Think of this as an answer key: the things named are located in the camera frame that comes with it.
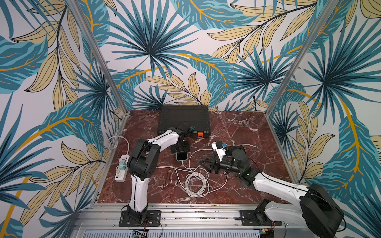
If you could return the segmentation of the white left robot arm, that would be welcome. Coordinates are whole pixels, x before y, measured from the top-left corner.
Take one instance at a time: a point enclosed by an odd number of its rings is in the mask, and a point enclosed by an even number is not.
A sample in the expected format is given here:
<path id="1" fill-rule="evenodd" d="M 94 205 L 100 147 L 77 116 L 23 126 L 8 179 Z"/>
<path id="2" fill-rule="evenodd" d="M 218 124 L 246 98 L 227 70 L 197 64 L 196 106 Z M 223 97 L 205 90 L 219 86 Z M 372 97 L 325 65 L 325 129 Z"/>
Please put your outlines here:
<path id="1" fill-rule="evenodd" d="M 132 197 L 126 209 L 126 217 L 132 222 L 142 223 L 146 219 L 147 191 L 150 177 L 154 174 L 160 153 L 167 148 L 176 155 L 177 161 L 188 160 L 190 144 L 186 140 L 194 127 L 169 128 L 151 139 L 139 139 L 127 161 L 132 178 Z"/>

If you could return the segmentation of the smartphone with pink case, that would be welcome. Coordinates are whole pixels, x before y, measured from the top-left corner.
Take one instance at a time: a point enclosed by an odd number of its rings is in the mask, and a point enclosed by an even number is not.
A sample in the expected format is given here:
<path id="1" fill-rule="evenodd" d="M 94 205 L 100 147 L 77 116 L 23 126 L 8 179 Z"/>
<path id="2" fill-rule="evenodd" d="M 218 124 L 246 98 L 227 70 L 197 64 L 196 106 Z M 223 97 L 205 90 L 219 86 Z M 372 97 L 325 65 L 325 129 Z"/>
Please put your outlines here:
<path id="1" fill-rule="evenodd" d="M 176 153 L 176 161 L 183 162 L 188 160 L 188 153 L 187 152 L 177 152 Z"/>

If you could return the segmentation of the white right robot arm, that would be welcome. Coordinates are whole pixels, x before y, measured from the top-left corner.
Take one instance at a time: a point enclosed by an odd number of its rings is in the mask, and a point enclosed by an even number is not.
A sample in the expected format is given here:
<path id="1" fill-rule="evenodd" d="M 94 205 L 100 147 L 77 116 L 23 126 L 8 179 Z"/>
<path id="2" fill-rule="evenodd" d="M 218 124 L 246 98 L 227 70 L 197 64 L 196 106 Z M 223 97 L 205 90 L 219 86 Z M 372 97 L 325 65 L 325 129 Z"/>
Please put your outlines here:
<path id="1" fill-rule="evenodd" d="M 333 238 L 341 232 L 340 225 L 346 225 L 344 212 L 322 186 L 283 181 L 252 167 L 252 163 L 254 161 L 239 147 L 232 147 L 222 156 L 207 155 L 199 162 L 209 173 L 235 174 L 243 186 L 287 201 L 287 204 L 273 201 L 260 204 L 259 212 L 271 221 L 304 226 L 319 238 Z"/>

